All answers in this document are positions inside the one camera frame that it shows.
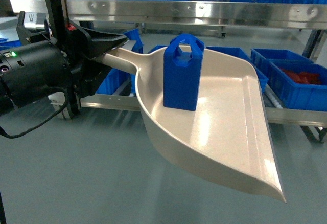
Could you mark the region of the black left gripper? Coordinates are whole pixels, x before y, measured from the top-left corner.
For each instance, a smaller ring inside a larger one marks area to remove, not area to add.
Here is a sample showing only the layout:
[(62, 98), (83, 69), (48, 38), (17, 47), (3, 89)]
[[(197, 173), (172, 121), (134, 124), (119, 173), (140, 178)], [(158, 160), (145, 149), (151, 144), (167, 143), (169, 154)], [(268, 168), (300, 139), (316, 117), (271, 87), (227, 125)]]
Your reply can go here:
[(106, 33), (83, 28), (69, 19), (67, 0), (45, 0), (48, 11), (49, 36), (67, 58), (72, 83), (63, 95), (62, 105), (55, 104), (55, 114), (71, 118), (80, 112), (80, 99), (99, 89), (111, 67), (89, 61), (124, 45), (124, 34)]

